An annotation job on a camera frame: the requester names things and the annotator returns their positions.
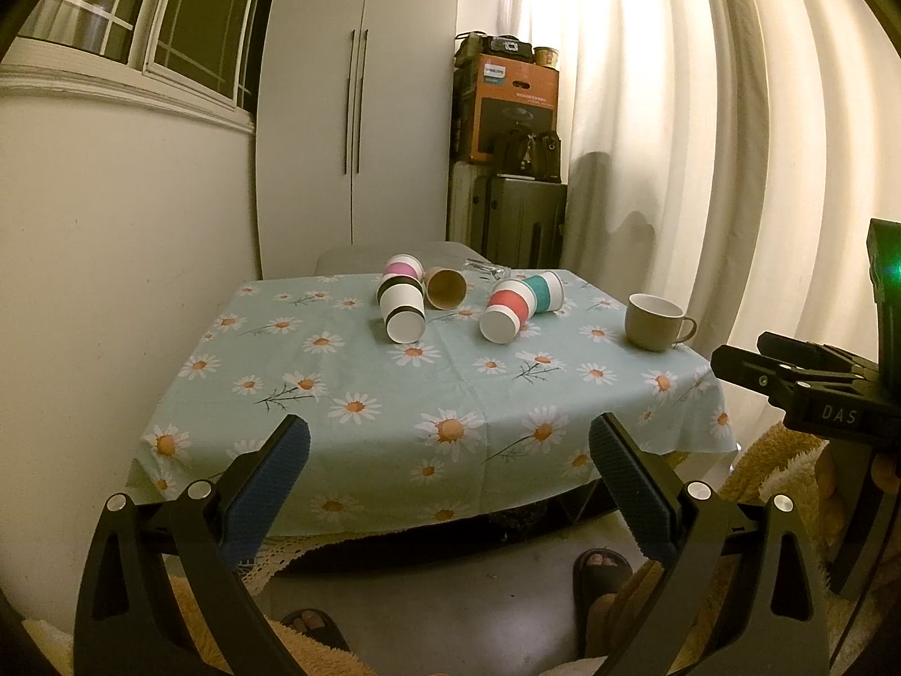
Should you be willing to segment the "red band paper cup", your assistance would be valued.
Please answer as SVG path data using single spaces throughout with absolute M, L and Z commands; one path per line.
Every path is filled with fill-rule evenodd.
M 506 345 L 521 333 L 536 310 L 536 295 L 521 279 L 506 279 L 493 287 L 480 318 L 480 331 L 492 344 Z

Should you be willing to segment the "teal band paper cup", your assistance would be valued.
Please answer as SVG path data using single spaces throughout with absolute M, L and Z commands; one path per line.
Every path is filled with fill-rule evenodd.
M 536 297 L 534 312 L 553 313 L 564 307 L 565 290 L 564 282 L 556 272 L 542 272 L 527 276 L 522 282 L 533 291 Z

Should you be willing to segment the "brown paper cup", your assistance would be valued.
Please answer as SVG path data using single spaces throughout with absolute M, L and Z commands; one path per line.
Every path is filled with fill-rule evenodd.
M 453 310 L 466 299 L 466 276 L 457 269 L 432 267 L 423 275 L 426 301 L 435 310 Z

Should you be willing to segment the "black band paper cup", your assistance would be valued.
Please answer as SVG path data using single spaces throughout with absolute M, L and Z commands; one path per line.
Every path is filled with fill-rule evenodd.
M 394 344 L 415 344 L 425 334 L 425 295 L 418 279 L 385 276 L 377 289 L 377 301 L 386 336 Z

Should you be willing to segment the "pink band paper cup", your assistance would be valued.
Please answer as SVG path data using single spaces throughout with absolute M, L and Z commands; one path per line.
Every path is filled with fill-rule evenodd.
M 395 255 L 390 256 L 383 269 L 383 274 L 385 276 L 403 275 L 415 279 L 416 281 L 420 281 L 420 279 L 423 278 L 423 273 L 425 273 L 423 264 L 421 264 L 421 261 L 416 256 L 411 255 L 411 253 L 396 253 Z

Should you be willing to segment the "beige ceramic mug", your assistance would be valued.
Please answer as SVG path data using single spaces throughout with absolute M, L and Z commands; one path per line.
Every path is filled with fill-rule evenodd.
M 692 340 L 697 331 L 697 321 L 664 297 L 649 293 L 632 293 L 628 297 L 626 338 L 641 349 L 664 353 Z

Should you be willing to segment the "right foot in sandal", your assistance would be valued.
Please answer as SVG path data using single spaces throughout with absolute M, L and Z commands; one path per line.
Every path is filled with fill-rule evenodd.
M 601 597 L 617 594 L 631 577 L 631 564 L 614 549 L 586 549 L 576 558 L 573 564 L 573 595 L 576 650 L 579 656 L 586 655 L 586 633 L 591 607 Z

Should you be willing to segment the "foot in sandal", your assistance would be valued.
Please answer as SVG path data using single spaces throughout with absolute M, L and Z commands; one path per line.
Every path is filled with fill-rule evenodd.
M 591 607 L 601 597 L 617 594 L 631 577 L 631 564 L 614 549 L 586 549 L 576 558 L 573 564 L 573 595 L 576 650 L 579 656 L 586 655 L 586 633 Z
M 350 652 L 347 639 L 328 613 L 318 609 L 300 609 L 283 616 L 281 624 L 319 642 L 322 646 Z

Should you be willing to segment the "white lace cloth edge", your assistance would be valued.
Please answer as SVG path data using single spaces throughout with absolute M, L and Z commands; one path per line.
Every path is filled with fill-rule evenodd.
M 324 546 L 364 539 L 365 534 L 324 534 L 313 537 L 268 537 L 257 554 L 238 565 L 238 577 L 252 597 L 258 597 L 270 580 L 290 563 Z

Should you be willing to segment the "left foot in sandal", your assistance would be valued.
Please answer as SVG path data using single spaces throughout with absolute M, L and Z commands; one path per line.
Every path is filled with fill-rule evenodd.
M 283 616 L 281 624 L 319 642 L 322 646 L 350 652 L 347 639 L 328 613 L 318 609 L 300 609 Z

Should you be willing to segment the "cream curtain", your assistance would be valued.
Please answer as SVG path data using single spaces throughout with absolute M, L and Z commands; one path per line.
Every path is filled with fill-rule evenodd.
M 699 354 L 765 331 L 875 354 L 899 55 L 866 0 L 501 0 L 499 23 L 559 55 L 567 267 L 686 308 Z

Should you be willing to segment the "grey suitcase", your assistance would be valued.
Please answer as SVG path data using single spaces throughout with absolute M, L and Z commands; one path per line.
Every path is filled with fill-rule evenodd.
M 486 260 L 522 269 L 554 269 L 564 244 L 568 186 L 493 174 L 487 166 L 450 168 L 448 238 Z

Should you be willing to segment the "daisy print blue tablecloth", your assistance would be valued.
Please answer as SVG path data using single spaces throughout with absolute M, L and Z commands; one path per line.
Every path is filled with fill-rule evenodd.
M 719 381 L 689 348 L 626 340 L 625 309 L 579 276 L 507 345 L 481 336 L 489 281 L 425 335 L 385 334 L 373 275 L 249 282 L 203 333 L 137 443 L 140 502 L 214 478 L 287 415 L 311 452 L 279 536 L 391 532 L 532 504 L 596 478 L 592 418 L 617 415 L 648 452 L 734 446 Z

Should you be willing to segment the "black handbag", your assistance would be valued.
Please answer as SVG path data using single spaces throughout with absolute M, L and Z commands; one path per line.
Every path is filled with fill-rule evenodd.
M 513 128 L 495 140 L 493 171 L 559 183 L 562 180 L 560 153 L 562 142 L 556 131 L 533 133 L 525 128 Z

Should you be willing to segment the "small tin on box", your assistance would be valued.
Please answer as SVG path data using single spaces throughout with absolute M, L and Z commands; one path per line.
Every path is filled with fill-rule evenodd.
M 533 60 L 536 66 L 556 70 L 559 66 L 559 52 L 554 47 L 538 46 L 533 49 Z

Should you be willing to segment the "orange cardboard appliance box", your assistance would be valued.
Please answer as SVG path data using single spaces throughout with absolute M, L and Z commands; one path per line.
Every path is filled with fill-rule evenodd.
M 499 136 L 517 128 L 535 135 L 554 130 L 557 101 L 557 70 L 502 56 L 475 56 L 453 72 L 452 159 L 489 163 Z

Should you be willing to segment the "grey chair backrest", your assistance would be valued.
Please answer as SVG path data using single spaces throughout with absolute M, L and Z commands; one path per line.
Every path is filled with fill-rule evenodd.
M 324 252 L 315 264 L 316 275 L 356 275 L 380 273 L 391 256 L 412 255 L 425 269 L 463 269 L 467 260 L 484 261 L 484 256 L 457 241 L 400 241 L 400 243 L 355 244 Z

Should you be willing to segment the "black bag on box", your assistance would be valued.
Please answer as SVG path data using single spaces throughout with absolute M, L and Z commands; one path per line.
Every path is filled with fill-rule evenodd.
M 533 46 L 519 40 L 515 35 L 489 35 L 482 30 L 461 32 L 455 37 L 457 50 L 453 55 L 453 66 L 463 67 L 480 55 L 495 55 L 509 60 L 532 63 Z

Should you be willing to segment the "white double door wardrobe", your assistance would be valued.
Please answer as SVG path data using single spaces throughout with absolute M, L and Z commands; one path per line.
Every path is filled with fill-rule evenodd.
M 264 278 L 446 234 L 457 0 L 272 0 L 257 107 Z

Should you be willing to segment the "window with white frame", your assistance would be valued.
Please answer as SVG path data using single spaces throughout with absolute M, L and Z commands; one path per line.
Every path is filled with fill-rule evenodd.
M 58 93 L 255 130 L 272 0 L 38 0 L 6 92 Z

